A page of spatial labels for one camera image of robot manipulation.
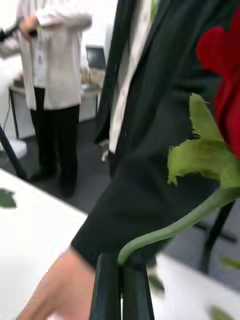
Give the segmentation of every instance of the green sepal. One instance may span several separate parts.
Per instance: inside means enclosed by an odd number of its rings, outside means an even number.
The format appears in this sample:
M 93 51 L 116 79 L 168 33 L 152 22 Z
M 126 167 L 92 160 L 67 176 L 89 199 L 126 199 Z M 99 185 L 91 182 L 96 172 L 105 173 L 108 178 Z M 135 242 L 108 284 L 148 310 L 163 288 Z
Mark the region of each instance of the green sepal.
M 223 142 L 203 138 L 187 140 L 168 153 L 168 183 L 177 185 L 177 177 L 194 173 L 220 181 L 224 169 L 235 161 L 236 156 Z
M 214 117 L 200 95 L 192 94 L 189 111 L 194 134 L 203 139 L 224 142 Z

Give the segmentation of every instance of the hand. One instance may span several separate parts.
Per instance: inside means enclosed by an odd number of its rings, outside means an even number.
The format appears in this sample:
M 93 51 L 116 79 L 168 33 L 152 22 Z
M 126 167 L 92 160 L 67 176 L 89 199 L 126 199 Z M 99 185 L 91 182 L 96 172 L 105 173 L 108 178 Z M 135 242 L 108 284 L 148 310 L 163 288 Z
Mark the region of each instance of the hand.
M 69 249 L 59 257 L 17 320 L 47 320 L 56 314 L 64 320 L 88 320 L 95 271 Z
M 27 40 L 31 41 L 32 38 L 29 35 L 29 32 L 35 30 L 39 26 L 39 21 L 36 16 L 29 16 L 24 18 L 24 22 L 22 22 L 19 26 L 19 30 L 21 35 Z

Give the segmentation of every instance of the chair leg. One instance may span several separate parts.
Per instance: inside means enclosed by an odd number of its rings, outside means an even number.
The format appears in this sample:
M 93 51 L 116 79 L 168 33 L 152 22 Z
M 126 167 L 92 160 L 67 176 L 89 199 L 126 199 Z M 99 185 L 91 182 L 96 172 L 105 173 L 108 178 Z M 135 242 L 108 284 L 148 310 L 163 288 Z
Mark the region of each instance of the chair leg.
M 235 204 L 235 201 L 221 208 L 213 227 L 210 229 L 208 233 L 208 236 L 203 248 L 201 265 L 200 265 L 200 270 L 205 274 L 208 274 L 209 272 L 209 264 L 210 264 L 210 258 L 211 258 L 213 247 L 223 230 L 224 224 L 227 218 L 229 217 L 234 204 Z

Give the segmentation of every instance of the man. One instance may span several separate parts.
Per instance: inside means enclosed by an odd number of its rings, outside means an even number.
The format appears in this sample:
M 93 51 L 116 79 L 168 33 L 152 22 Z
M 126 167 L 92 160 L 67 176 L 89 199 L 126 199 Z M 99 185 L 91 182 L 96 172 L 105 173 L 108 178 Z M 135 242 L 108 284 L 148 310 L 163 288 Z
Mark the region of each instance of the man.
M 239 3 L 160 0 L 151 26 L 149 0 L 118 1 L 97 119 L 97 141 L 110 132 L 112 181 L 19 320 L 53 312 L 87 320 L 98 256 L 169 226 L 213 192 L 214 183 L 200 175 L 168 185 L 167 155 L 170 146 L 193 138 L 192 92 L 212 110 L 219 87 L 220 79 L 198 64 L 196 43 L 212 26 L 227 27 Z M 131 262 L 147 262 L 159 248 L 143 248 Z
M 19 0 L 17 16 L 25 17 L 20 33 L 0 47 L 4 58 L 21 54 L 26 102 L 39 151 L 40 171 L 31 181 L 57 173 L 57 147 L 59 182 L 66 197 L 73 195 L 77 182 L 81 38 L 92 23 L 87 2 Z M 29 34 L 34 30 L 36 38 Z

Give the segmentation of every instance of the white wall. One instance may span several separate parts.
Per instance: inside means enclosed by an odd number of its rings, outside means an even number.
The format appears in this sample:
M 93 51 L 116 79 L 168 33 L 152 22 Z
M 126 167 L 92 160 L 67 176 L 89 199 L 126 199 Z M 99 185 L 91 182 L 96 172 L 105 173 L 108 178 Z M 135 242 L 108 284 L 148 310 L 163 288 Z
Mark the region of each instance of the white wall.
M 16 3 L 18 0 L 0 0 L 4 6 L 0 11 L 0 26 L 10 26 L 15 21 Z M 106 29 L 115 18 L 118 0 L 92 0 L 93 24 L 92 28 L 83 34 L 82 40 L 82 64 L 87 65 L 86 45 L 104 46 Z M 0 124 L 3 126 L 8 110 L 8 85 L 21 72 L 21 59 L 14 57 L 8 60 L 0 59 Z M 15 137 L 12 114 L 6 126 L 6 134 L 9 138 Z

